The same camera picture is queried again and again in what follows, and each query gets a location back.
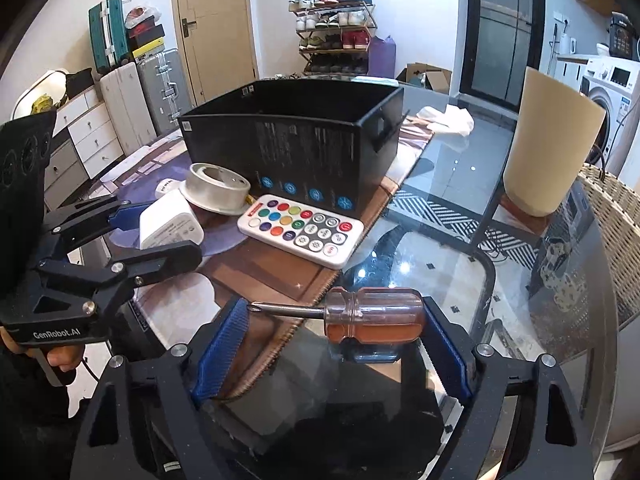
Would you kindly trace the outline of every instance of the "human hand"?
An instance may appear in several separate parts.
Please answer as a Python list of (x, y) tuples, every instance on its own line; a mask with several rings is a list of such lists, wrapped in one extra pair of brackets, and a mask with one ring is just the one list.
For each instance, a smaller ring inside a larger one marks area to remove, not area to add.
[[(0, 327), (0, 336), (4, 345), (9, 351), (14, 354), (27, 354), (29, 357), (34, 357), (33, 348), (23, 348), (16, 343), (4, 327)], [(53, 348), (47, 353), (47, 361), (49, 365), (53, 367), (60, 367), (60, 371), (69, 372), (75, 370), (82, 362), (82, 356), (84, 355), (84, 345), (74, 346), (59, 346)]]

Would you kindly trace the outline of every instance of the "silver suitcase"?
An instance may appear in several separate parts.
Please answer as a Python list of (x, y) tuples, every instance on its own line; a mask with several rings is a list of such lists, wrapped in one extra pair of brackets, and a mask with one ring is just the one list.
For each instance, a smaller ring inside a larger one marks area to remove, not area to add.
[(158, 136), (180, 128), (178, 117), (192, 106), (178, 49), (171, 48), (142, 60), (138, 75)]

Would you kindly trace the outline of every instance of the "remote control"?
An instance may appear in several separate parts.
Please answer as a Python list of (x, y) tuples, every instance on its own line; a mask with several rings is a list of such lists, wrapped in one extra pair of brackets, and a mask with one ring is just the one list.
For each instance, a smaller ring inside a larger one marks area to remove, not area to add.
[(244, 234), (329, 269), (341, 269), (364, 231), (360, 220), (275, 195), (263, 195), (238, 219)]

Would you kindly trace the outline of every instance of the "purple bag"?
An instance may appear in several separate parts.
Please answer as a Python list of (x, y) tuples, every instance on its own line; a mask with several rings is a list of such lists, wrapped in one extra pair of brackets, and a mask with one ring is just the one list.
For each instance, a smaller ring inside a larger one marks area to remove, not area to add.
[(369, 42), (369, 73), (373, 77), (395, 78), (396, 42), (391, 36), (381, 40), (375, 36)]

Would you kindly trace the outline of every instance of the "wooden door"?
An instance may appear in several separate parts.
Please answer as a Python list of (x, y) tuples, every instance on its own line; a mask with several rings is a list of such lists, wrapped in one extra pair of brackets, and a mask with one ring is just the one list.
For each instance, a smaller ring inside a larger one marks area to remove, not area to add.
[(246, 0), (177, 1), (176, 32), (197, 104), (255, 80)]

